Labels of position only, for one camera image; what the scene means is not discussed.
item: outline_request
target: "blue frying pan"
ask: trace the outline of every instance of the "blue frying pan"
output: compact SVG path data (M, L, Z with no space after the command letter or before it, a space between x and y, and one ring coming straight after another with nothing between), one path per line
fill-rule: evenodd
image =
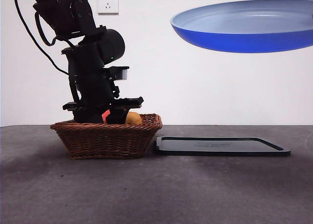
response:
M171 19L185 41L207 49L264 53L313 45L313 0L247 0L208 5Z

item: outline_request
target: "brown wicker basket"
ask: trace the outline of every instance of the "brown wicker basket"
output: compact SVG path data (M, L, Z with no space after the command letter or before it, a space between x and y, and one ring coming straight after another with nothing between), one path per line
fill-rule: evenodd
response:
M141 114L142 125L55 123L55 130L71 159L144 157L155 133L162 128L157 114Z

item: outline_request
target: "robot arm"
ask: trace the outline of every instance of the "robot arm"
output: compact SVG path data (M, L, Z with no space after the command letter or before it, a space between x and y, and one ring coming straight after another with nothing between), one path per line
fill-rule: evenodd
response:
M114 81L129 67L104 66L122 57L125 44L122 36L105 26L96 27L88 0L36 0L34 8L38 31L47 45L55 40L67 41L62 50L68 59L69 85L74 102L63 106L73 111L79 123L102 123L102 113L110 110L108 123L123 123L130 108L140 108L142 97L117 99L119 89ZM41 29L41 16L55 31L50 44ZM78 45L69 39L85 36Z

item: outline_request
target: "gray table surface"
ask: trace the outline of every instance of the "gray table surface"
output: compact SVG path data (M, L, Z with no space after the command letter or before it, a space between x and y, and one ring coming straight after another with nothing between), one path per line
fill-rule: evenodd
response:
M312 224L313 126L163 126L254 136L290 157L71 160L48 126L1 128L2 224Z

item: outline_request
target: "electrical outlet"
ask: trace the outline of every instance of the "electrical outlet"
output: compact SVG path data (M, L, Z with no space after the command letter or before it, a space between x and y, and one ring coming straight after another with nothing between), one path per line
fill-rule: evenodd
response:
M98 0L99 14L118 14L118 0Z

